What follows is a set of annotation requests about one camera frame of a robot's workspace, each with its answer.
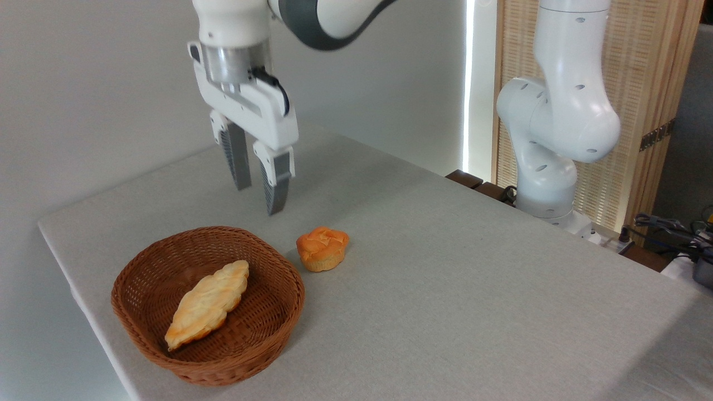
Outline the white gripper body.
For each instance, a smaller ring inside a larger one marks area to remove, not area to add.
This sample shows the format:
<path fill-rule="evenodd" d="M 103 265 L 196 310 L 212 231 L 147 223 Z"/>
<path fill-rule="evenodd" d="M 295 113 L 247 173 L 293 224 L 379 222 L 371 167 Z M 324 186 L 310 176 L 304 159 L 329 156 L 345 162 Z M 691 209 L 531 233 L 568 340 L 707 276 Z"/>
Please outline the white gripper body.
<path fill-rule="evenodd" d="M 286 93 L 272 80 L 261 76 L 224 91 L 208 81 L 206 69 L 194 64 L 199 92 L 213 110 L 251 134 L 272 150 L 296 144 L 300 135 L 296 111 Z"/>

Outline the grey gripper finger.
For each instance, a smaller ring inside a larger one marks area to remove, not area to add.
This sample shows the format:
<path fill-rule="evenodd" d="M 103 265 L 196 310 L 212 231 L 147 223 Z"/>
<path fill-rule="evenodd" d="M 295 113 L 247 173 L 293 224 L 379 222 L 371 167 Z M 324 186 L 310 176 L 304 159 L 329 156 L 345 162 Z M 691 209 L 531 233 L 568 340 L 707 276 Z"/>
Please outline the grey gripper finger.
<path fill-rule="evenodd" d="M 295 177 L 294 150 L 288 146 L 275 151 L 257 140 L 253 152 L 260 162 L 267 212 L 273 216 L 287 203 L 290 179 Z"/>
<path fill-rule="evenodd" d="M 249 188 L 252 180 L 245 131 L 215 110 L 211 111 L 211 127 L 216 144 L 224 152 L 237 190 Z"/>

